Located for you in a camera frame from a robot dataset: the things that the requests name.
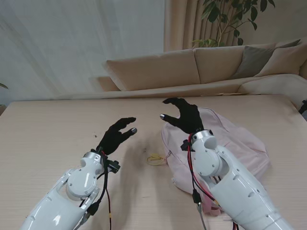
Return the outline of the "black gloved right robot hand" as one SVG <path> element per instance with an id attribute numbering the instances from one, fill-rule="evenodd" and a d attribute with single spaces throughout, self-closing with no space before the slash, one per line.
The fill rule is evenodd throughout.
<path id="1" fill-rule="evenodd" d="M 179 118 L 160 114 L 160 118 L 165 122 L 179 128 L 186 134 L 194 134 L 204 130 L 200 113 L 196 105 L 189 104 L 183 98 L 167 98 L 163 103 L 174 105 L 180 112 Z"/>

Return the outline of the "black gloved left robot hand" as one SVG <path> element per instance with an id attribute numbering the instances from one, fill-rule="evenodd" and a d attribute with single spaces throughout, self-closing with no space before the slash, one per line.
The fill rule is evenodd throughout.
<path id="1" fill-rule="evenodd" d="M 122 129 L 126 128 L 127 125 L 136 121 L 135 117 L 127 117 L 119 119 L 115 124 L 109 127 L 105 132 L 100 143 L 96 147 L 98 153 L 104 153 L 105 155 L 110 155 L 113 153 L 121 143 L 126 141 L 128 138 L 137 133 L 136 128 L 132 128 L 124 133 L 121 132 Z"/>

